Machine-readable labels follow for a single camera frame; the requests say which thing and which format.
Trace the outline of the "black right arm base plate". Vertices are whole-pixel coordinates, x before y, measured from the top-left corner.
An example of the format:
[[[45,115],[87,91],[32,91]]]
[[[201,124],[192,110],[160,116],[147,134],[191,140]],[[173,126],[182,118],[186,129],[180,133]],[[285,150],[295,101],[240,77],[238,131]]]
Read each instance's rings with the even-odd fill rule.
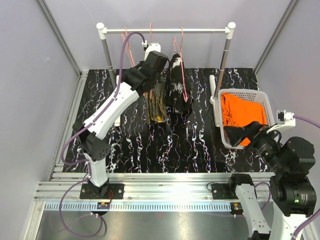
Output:
[[[238,200],[228,183],[209,182],[206,188],[211,192],[214,200]]]

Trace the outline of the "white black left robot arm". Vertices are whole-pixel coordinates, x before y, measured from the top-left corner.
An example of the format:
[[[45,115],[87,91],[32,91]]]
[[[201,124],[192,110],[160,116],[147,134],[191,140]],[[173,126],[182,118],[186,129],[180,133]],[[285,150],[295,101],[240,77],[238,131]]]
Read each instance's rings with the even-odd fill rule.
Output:
[[[88,165],[88,180],[81,198],[102,199],[111,194],[106,172],[106,158],[111,147],[106,140],[109,129],[121,114],[144,93],[153,89],[161,78],[168,57],[151,51],[146,60],[119,74],[114,93],[83,123],[75,122],[73,130]]]

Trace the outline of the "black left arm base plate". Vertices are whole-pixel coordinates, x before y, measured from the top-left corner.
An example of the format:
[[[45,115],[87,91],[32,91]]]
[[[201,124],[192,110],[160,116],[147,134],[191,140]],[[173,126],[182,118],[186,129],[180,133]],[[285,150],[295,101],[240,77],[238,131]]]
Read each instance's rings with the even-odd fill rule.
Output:
[[[101,187],[84,183],[81,186],[79,198],[85,200],[122,200],[124,192],[125,185],[123,183],[108,183]]]

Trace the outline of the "orange trousers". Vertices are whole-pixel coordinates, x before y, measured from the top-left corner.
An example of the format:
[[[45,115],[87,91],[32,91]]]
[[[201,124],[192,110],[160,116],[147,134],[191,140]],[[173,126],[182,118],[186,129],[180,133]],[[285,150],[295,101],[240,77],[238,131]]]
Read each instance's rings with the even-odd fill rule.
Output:
[[[268,125],[268,118],[263,105],[259,102],[244,100],[233,93],[220,95],[222,127],[242,128],[252,122]]]

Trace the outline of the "camouflage olive yellow trousers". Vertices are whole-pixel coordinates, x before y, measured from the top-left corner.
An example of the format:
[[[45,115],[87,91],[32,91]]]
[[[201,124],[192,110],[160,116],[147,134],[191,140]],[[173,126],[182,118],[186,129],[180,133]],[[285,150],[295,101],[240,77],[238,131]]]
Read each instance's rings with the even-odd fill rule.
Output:
[[[162,73],[157,86],[149,92],[144,93],[146,120],[149,125],[165,123],[167,121],[165,96],[165,74]]]

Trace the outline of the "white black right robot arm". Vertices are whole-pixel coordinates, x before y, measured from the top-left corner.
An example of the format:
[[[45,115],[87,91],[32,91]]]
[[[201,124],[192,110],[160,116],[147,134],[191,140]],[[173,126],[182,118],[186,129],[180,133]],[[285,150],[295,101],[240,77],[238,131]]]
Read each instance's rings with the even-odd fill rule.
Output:
[[[320,212],[315,211],[317,194],[307,175],[314,166],[312,143],[294,136],[284,145],[282,134],[274,127],[253,121],[243,127],[225,126],[231,146],[249,139],[247,148],[256,152],[273,172],[269,192],[273,200],[273,222],[269,226],[256,199],[256,190],[249,174],[233,173],[227,193],[238,198],[248,226],[250,240],[298,240],[302,230]]]

